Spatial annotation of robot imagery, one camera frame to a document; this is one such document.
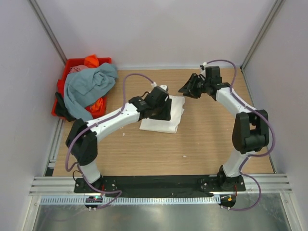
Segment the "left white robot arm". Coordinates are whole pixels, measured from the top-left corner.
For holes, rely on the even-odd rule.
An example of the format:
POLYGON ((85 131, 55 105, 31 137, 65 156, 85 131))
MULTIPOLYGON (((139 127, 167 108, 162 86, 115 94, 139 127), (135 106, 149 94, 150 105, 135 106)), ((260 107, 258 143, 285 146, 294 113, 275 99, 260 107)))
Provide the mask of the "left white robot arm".
POLYGON ((77 160, 78 170, 89 191, 95 193, 103 188, 103 177, 96 164, 99 142, 118 129, 143 119, 169 121, 171 103, 168 87, 160 85, 147 93, 145 98, 133 97, 107 115, 86 122, 78 119, 73 123, 66 146, 68 154, 77 160))

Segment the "white printed t-shirt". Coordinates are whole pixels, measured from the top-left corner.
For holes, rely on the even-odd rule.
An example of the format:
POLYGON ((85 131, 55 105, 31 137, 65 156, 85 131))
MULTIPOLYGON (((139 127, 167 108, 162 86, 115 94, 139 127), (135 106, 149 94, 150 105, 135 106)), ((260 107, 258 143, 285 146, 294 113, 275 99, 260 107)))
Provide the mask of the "white printed t-shirt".
POLYGON ((184 112, 185 99, 183 96, 170 96, 170 98, 171 119, 169 121, 144 119, 141 121, 140 130, 176 134, 184 112))

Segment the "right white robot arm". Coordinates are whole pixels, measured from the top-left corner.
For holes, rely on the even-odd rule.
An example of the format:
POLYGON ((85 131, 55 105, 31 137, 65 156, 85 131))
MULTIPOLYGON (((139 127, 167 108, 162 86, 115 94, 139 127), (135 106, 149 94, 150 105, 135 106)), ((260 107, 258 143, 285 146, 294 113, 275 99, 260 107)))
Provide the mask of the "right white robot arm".
POLYGON ((268 113, 248 105, 232 90, 228 82, 223 82, 219 66, 203 66, 202 72, 193 73, 179 92, 194 99, 207 94, 234 116, 234 150, 217 174, 218 187, 224 191, 233 190, 236 184, 241 183, 242 168, 249 158, 269 143, 268 113))

